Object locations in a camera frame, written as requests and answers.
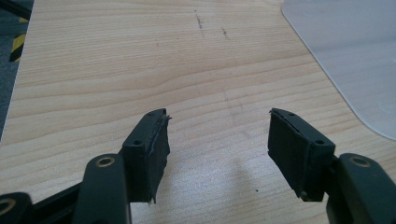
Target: wood grain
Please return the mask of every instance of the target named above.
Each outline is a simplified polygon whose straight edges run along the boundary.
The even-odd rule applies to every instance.
[[[351,112],[281,1],[36,0],[0,150],[0,194],[35,202],[117,152],[166,107],[171,154],[134,223],[328,223],[267,154],[268,111],[293,111],[396,180],[396,143]]]

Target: translucent plastic sheet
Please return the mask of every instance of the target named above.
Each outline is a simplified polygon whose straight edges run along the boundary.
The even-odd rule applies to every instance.
[[[396,140],[396,1],[285,0],[282,11],[356,115]]]

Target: hazard stripe tape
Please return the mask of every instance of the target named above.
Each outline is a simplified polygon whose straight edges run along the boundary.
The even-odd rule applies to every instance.
[[[26,35],[17,35],[12,43],[12,51],[9,56],[10,62],[19,62],[22,56],[23,44]]]

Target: dark floor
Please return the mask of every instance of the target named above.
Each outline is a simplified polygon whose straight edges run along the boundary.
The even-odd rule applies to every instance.
[[[16,2],[27,8],[32,8],[33,6],[33,0]],[[19,20],[19,17],[0,9],[0,28],[3,28],[0,29],[0,31],[3,32],[0,33],[0,139],[3,135],[9,102],[19,66],[18,62],[9,61],[12,43],[14,37],[18,34],[9,34],[9,32],[4,33],[4,28],[18,23]]]

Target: screw hole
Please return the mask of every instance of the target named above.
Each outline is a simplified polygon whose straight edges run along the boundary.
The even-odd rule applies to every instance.
[[[0,216],[9,212],[17,202],[11,198],[0,200]]]
[[[368,162],[367,160],[365,160],[362,157],[353,156],[353,157],[349,158],[349,160],[352,163],[354,163],[355,165],[359,165],[361,167],[370,167],[371,166],[370,162]]]
[[[96,166],[98,167],[107,167],[114,163],[114,158],[112,157],[103,157],[96,161]]]
[[[134,140],[134,145],[139,146],[140,144],[142,144],[142,141],[140,141],[140,140]]]

